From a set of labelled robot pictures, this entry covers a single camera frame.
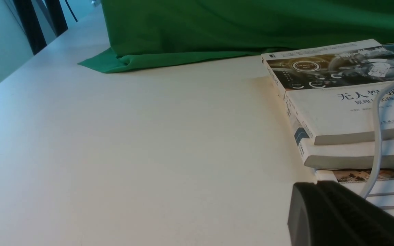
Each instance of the white cable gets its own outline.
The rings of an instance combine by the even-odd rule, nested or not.
[[[360,196],[366,198],[372,190],[378,178],[381,168],[381,159],[383,157],[383,137],[381,134],[381,119],[380,119],[380,102],[381,99],[391,90],[394,89],[394,83],[385,87],[373,101],[372,116],[373,116],[373,130],[375,131],[375,155],[373,156],[372,171],[370,177],[367,179],[366,184],[361,190]]]

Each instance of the table surface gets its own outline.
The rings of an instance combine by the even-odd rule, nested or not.
[[[0,246],[290,245],[314,177],[260,58],[76,64],[106,48],[97,9],[0,84]]]

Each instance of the book cover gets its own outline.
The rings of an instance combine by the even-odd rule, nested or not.
[[[280,94],[315,145],[374,140],[371,107],[394,82],[394,53],[375,40],[262,55]],[[381,100],[384,139],[394,138],[394,90]]]
[[[288,103],[283,102],[280,93],[271,86],[273,94],[277,94],[277,103],[285,111],[291,126],[294,140],[303,165],[321,169],[364,169],[371,168],[374,156],[374,142],[347,143],[344,145],[314,145],[295,114],[292,114]],[[383,141],[382,167],[394,168],[394,139]]]
[[[331,180],[360,193],[370,177],[371,169],[315,170],[318,180]],[[369,196],[394,194],[394,169],[382,168]]]

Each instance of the green fabric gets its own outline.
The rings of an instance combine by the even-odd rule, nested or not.
[[[104,73],[363,39],[394,42],[391,0],[103,0]]]

